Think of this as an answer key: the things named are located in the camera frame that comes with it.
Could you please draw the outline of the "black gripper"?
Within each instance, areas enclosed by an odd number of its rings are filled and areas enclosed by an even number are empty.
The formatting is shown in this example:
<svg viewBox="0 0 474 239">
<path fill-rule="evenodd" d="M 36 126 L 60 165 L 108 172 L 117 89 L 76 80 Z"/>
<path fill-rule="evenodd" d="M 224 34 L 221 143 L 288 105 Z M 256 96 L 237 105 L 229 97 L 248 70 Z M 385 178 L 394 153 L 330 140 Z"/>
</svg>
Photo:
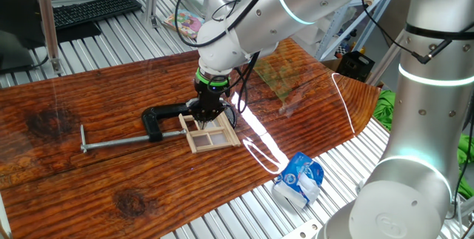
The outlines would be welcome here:
<svg viewBox="0 0 474 239">
<path fill-rule="evenodd" d="M 197 122 L 197 127 L 204 129 L 225 111 L 227 104 L 221 101 L 221 95 L 226 92 L 229 84 L 217 86 L 215 83 L 209 85 L 203 81 L 195 81 L 194 87 L 198 94 L 198 102 L 191 104 L 191 113 Z"/>
</svg>

